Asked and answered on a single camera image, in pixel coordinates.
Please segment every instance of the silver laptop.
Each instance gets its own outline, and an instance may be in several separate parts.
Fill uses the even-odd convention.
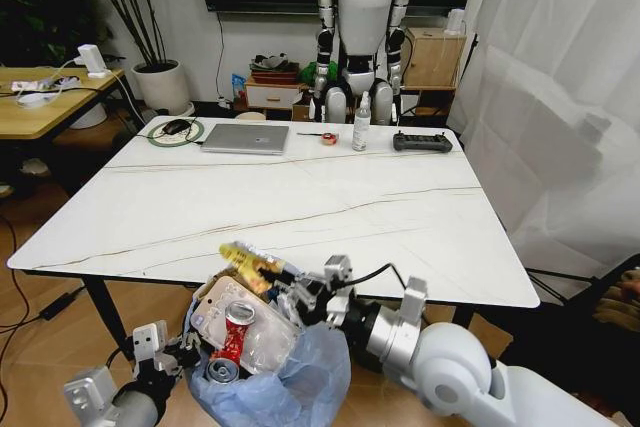
[[[216,124],[202,143],[204,152],[282,155],[289,127],[282,125]]]

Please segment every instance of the white curtain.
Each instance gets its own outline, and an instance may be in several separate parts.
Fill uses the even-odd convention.
[[[640,252],[640,0],[484,0],[476,30],[449,126],[525,267],[602,276]]]

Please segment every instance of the black controller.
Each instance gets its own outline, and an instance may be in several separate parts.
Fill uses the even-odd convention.
[[[406,135],[398,131],[393,136],[393,148],[396,150],[437,150],[449,152],[453,145],[442,134],[436,135]]]

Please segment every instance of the spray bottle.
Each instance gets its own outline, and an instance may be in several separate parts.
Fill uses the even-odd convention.
[[[363,92],[360,107],[356,110],[356,115],[353,119],[353,141],[351,143],[353,150],[361,151],[367,148],[367,134],[369,133],[370,124],[369,92]]]

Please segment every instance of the trash bag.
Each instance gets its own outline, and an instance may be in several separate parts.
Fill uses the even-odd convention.
[[[277,373],[218,384],[203,376],[202,360],[187,372],[189,389],[222,427],[331,425],[351,382],[344,334],[326,324],[307,328]]]

